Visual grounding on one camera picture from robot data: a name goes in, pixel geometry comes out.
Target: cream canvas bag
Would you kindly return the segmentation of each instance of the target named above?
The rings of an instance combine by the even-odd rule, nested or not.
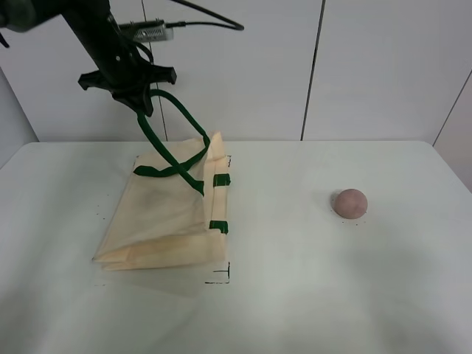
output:
[[[138,123],[159,153],[138,156],[94,261],[105,270],[186,266],[225,260],[228,159],[219,132],[210,137],[172,95],[167,98],[202,135],[167,150],[144,114]]]

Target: clay ball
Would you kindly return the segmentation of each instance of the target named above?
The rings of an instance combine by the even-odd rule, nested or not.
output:
[[[357,219],[367,211],[367,198],[360,190],[343,190],[334,201],[334,211],[346,219]]]

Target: black cable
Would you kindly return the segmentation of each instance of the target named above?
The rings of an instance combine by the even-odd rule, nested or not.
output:
[[[238,29],[234,26],[230,26],[228,24],[219,24],[218,22],[197,22],[197,21],[185,22],[185,21],[180,21],[180,22],[172,22],[170,24],[165,24],[166,28],[186,27],[186,26],[194,26],[194,25],[223,27],[223,28],[229,28],[230,30],[235,30],[235,31],[241,30],[241,29]]]
[[[10,48],[10,45],[7,43],[7,41],[5,40],[4,36],[1,35],[0,33],[0,44],[2,46],[4,46],[5,48]]]
[[[172,2],[176,2],[177,4],[180,4],[180,5],[184,5],[184,6],[187,6],[187,7],[190,7],[194,10],[197,10],[197,11],[200,11],[201,13],[205,13],[209,16],[212,16],[214,18],[217,18],[218,20],[222,21],[222,22],[226,22],[227,24],[230,24],[231,26],[229,25],[226,25],[226,24],[218,24],[216,22],[198,22],[198,21],[192,21],[192,22],[186,22],[186,21],[180,21],[180,22],[173,22],[171,24],[166,24],[166,27],[167,28],[172,28],[172,27],[185,27],[187,25],[198,25],[198,24],[201,24],[201,25],[207,25],[207,26],[217,26],[217,27],[224,27],[224,28],[230,28],[231,30],[235,30],[235,31],[243,31],[244,30],[244,26],[242,24],[239,24],[233,20],[230,20],[229,18],[226,18],[222,15],[218,15],[217,13],[214,13],[213,11],[210,11],[208,9],[205,9],[204,7],[202,6],[199,6],[197,4],[193,4],[191,2],[188,2],[186,0],[171,0]]]
[[[149,63],[154,64],[154,56],[149,48],[147,48],[144,44],[141,44],[139,42],[135,42],[135,41],[131,41],[131,42],[134,46],[138,47],[146,54],[147,59],[149,60]]]

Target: black robotic arm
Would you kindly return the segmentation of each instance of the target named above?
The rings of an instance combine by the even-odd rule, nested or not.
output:
[[[185,0],[173,1],[197,7],[197,10],[203,9]],[[231,26],[183,21],[170,25],[184,27],[190,24],[212,24],[234,30],[244,29],[238,23],[209,10],[203,9],[203,12],[226,21]],[[114,20],[109,0],[0,0],[0,27],[16,32],[26,32],[57,15],[65,18],[97,64],[98,71],[80,76],[79,84],[82,88],[105,89],[111,92],[116,101],[150,116],[153,113],[150,84],[174,84],[176,71],[173,67],[153,65],[152,60],[145,60],[139,54],[137,47],[140,45],[133,38],[124,35]]]

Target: green bag handle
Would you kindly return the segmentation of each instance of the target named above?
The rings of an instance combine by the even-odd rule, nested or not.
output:
[[[197,123],[197,121],[192,117],[189,111],[178,101],[172,94],[162,90],[150,90],[150,95],[152,97],[159,96],[169,100],[175,107],[184,115],[185,118],[189,121],[189,123],[197,130],[197,132],[202,135],[204,138],[204,149],[199,153],[192,156],[190,159],[186,160],[185,162],[179,163],[174,156],[169,152],[168,149],[162,144],[159,140],[157,135],[153,132],[153,129],[150,127],[148,119],[146,118],[143,112],[138,113],[138,124],[141,127],[142,132],[146,135],[149,142],[154,146],[157,152],[167,161],[170,166],[164,168],[163,170],[157,170],[151,166],[138,166],[134,170],[134,174],[138,176],[144,177],[169,177],[173,176],[178,173],[182,178],[196,191],[200,192],[200,194],[204,195],[204,182],[203,181],[196,181],[189,173],[188,170],[192,168],[197,162],[202,160],[202,158],[207,154],[210,139],[207,136],[205,130]]]

